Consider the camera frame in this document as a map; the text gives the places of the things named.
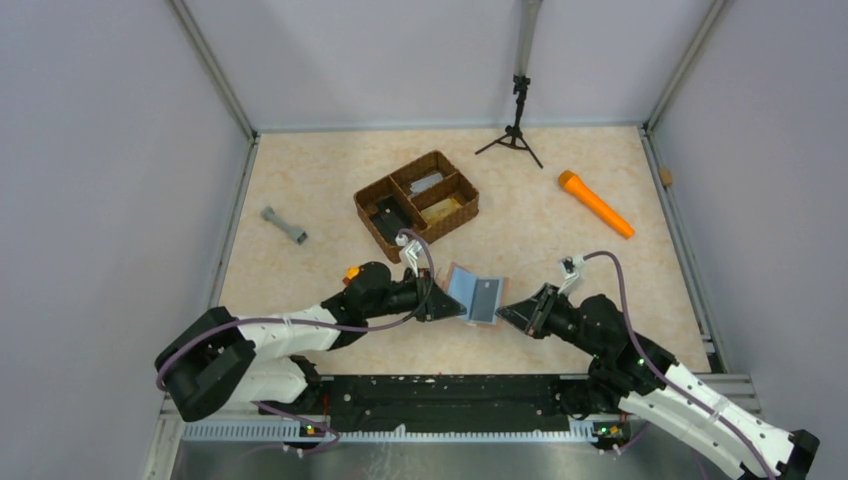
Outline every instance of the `gray panel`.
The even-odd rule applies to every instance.
[[[254,126],[511,121],[518,0],[189,0]],[[704,0],[543,2],[527,125],[641,122],[710,8]]]
[[[0,477],[136,478],[246,141],[165,2],[2,10]]]
[[[735,2],[657,130],[723,355],[844,477],[848,3]]]
[[[217,480],[700,478],[689,448],[657,428],[649,429],[621,456],[601,456],[588,445],[552,443],[340,444],[304,460],[278,450],[243,456],[261,445],[182,442],[171,479],[200,480],[215,475]],[[708,460],[702,461],[710,478],[722,478]]]

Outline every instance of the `black tripod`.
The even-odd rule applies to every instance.
[[[539,165],[539,168],[545,168],[542,166],[542,162],[539,161],[536,154],[533,153],[533,149],[530,148],[530,144],[527,143],[527,140],[524,140],[524,133],[521,132],[521,115],[524,114],[524,101],[527,99],[527,87],[530,85],[530,79],[526,76],[519,77],[518,75],[513,75],[512,81],[515,84],[512,88],[512,94],[518,94],[518,98],[515,100],[515,123],[506,126],[505,135],[480,150],[477,150],[474,154],[480,155],[495,144],[503,145],[504,147],[511,148],[513,150],[526,150],[530,152],[530,155],[533,156],[533,160],[536,160],[536,164]]]

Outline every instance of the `gray floor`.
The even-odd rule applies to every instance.
[[[691,450],[652,427],[620,457],[600,456],[582,444],[341,444],[299,460],[261,451],[255,443],[183,442],[172,480],[234,479],[575,479],[702,478]],[[709,478],[726,478],[702,459]]]

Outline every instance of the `orange microphone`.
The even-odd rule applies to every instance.
[[[571,170],[562,172],[559,176],[559,184],[563,190],[577,197],[584,205],[589,207],[595,215],[607,223],[613,230],[620,233],[624,238],[630,238],[635,231],[621,216],[615,213],[595,192],[589,190],[580,177]]]

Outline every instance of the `yellow object in basket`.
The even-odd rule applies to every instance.
[[[424,210],[421,210],[421,216],[424,217],[424,221],[427,222],[428,225],[433,225],[451,213],[459,210],[459,207],[461,206],[462,205],[455,198],[449,197],[440,202],[434,203]]]

